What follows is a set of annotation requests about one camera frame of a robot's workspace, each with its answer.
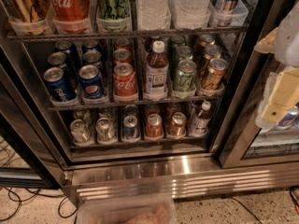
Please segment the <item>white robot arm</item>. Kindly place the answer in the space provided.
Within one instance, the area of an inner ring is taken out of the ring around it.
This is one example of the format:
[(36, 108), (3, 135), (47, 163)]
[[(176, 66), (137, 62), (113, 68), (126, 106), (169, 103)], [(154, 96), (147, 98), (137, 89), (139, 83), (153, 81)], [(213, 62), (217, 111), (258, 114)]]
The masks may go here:
[(285, 65), (278, 74), (270, 73), (257, 111), (255, 124), (270, 129), (299, 102), (299, 2), (254, 50), (273, 53), (275, 60)]

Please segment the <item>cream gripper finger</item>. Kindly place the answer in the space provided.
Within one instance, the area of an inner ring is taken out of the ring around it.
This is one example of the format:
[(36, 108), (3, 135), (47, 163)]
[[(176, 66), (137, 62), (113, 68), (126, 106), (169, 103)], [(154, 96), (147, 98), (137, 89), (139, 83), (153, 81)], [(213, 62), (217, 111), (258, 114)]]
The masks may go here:
[(256, 43), (254, 50), (262, 54), (273, 53), (275, 51), (274, 44), (277, 32), (278, 28), (276, 27), (268, 35)]
[(299, 68), (287, 66), (280, 72), (271, 90), (261, 118), (278, 124), (299, 102)]

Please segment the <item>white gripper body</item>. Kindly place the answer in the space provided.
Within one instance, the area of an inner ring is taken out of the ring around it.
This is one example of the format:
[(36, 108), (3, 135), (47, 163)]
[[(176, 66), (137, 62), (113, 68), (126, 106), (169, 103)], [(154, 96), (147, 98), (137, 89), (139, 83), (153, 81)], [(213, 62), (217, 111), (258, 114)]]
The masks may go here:
[(269, 129), (269, 128), (272, 128), (272, 127), (276, 126), (276, 124), (272, 124), (272, 123), (269, 123), (267, 121), (264, 121), (261, 118), (261, 115), (262, 115), (263, 109), (265, 108), (267, 100), (269, 98), (269, 95), (271, 93), (271, 90), (274, 87), (274, 83), (276, 81), (277, 75), (278, 74), (273, 73), (273, 72), (270, 73), (270, 75), (269, 75), (269, 77), (268, 77), (268, 79), (266, 80), (266, 83), (265, 83), (265, 87), (264, 87), (264, 91), (263, 91), (263, 99), (261, 100), (260, 105), (259, 105), (258, 110), (257, 110), (257, 117), (255, 119), (255, 124), (259, 128), (262, 128), (262, 129)]

